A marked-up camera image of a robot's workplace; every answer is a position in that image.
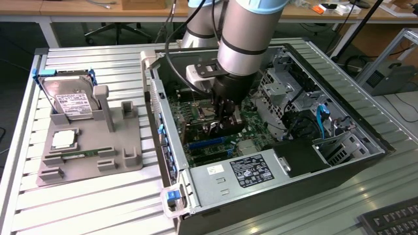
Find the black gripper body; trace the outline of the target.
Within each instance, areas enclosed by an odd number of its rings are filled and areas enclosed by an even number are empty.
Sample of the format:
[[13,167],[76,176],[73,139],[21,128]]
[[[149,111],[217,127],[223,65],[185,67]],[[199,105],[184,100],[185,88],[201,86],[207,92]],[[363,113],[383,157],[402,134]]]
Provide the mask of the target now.
[[245,76],[227,74],[217,76],[211,89],[213,104],[217,105],[221,101],[228,101],[235,105],[240,105],[249,93],[256,74],[252,73]]

